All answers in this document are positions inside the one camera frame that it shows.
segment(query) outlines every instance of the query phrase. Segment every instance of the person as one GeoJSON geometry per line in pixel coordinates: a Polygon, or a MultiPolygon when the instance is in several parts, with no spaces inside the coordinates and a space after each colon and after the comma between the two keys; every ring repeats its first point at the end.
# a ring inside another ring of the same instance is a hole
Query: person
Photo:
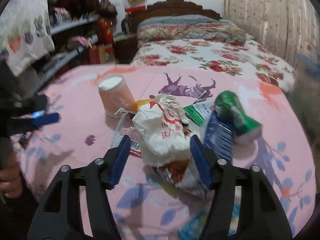
{"type": "Polygon", "coordinates": [[[20,171],[17,155],[12,151],[6,168],[0,170],[0,239],[26,240],[38,207],[20,171]]]}

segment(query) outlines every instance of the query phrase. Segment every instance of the table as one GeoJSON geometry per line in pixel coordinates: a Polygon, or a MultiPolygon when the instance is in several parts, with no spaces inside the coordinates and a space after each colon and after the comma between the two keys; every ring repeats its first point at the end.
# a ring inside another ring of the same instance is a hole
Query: table
{"type": "MultiPolygon", "coordinates": [[[[61,121],[37,131],[27,149],[18,150],[21,169],[35,196],[41,197],[62,165],[86,166],[110,148],[118,119],[106,117],[97,83],[111,73],[124,76],[136,100],[161,91],[177,95],[177,101],[187,106],[204,90],[212,98],[224,90],[234,91],[246,113],[263,124],[263,135],[247,147],[235,145],[233,164],[245,168],[257,164],[263,169],[293,235],[306,224],[315,205],[315,167],[300,123],[282,91],[225,73],[174,67],[80,66],[50,85],[45,91],[50,111],[59,112],[61,121]]],[[[129,156],[119,185],[108,191],[119,231],[126,239],[174,239],[177,229],[211,200],[160,186],[143,169],[140,158],[129,156]]],[[[84,190],[80,198],[84,231],[90,235],[84,190]]]]}

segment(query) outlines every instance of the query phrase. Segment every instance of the human hand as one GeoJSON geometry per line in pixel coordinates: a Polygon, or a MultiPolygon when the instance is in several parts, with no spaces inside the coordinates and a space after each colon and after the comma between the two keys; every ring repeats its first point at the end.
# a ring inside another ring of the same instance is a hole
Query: human hand
{"type": "Polygon", "coordinates": [[[17,155],[11,152],[7,160],[6,168],[0,170],[0,191],[7,198],[18,198],[22,194],[22,180],[20,177],[20,167],[17,163],[17,155]]]}

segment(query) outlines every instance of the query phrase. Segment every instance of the wooden headboard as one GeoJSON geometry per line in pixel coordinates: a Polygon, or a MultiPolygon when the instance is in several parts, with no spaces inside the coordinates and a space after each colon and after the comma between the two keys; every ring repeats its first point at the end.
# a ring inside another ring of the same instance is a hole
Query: wooden headboard
{"type": "Polygon", "coordinates": [[[201,5],[184,0],[167,0],[148,5],[146,10],[132,12],[122,21],[122,30],[125,32],[124,24],[128,23],[132,33],[137,32],[138,25],[146,19],[159,16],[180,16],[188,14],[199,14],[214,20],[222,19],[220,14],[213,10],[205,10],[201,5]]]}

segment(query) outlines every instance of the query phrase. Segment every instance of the potted plant print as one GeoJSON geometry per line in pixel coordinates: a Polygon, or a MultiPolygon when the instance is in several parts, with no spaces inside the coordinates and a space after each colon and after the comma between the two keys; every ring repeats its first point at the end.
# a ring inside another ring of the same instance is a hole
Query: potted plant print
{"type": "Polygon", "coordinates": [[[48,35],[51,35],[51,27],[50,27],[50,21],[49,21],[49,14],[47,12],[44,13],[44,25],[45,25],[45,30],[48,35]]]}
{"type": "Polygon", "coordinates": [[[35,24],[35,27],[36,27],[36,35],[37,37],[43,37],[44,36],[44,30],[43,30],[43,20],[42,20],[42,17],[41,15],[39,16],[39,18],[35,18],[34,20],[34,24],[35,24]]]}
{"type": "Polygon", "coordinates": [[[7,60],[9,57],[9,51],[4,46],[4,37],[0,35],[0,60],[7,60]]]}
{"type": "Polygon", "coordinates": [[[33,42],[33,35],[31,33],[30,22],[25,20],[22,23],[22,27],[24,29],[24,41],[26,44],[31,44],[33,42]]]}
{"type": "Polygon", "coordinates": [[[19,34],[18,28],[13,28],[11,30],[11,34],[8,35],[8,43],[13,53],[16,53],[20,50],[21,36],[19,34]]]}

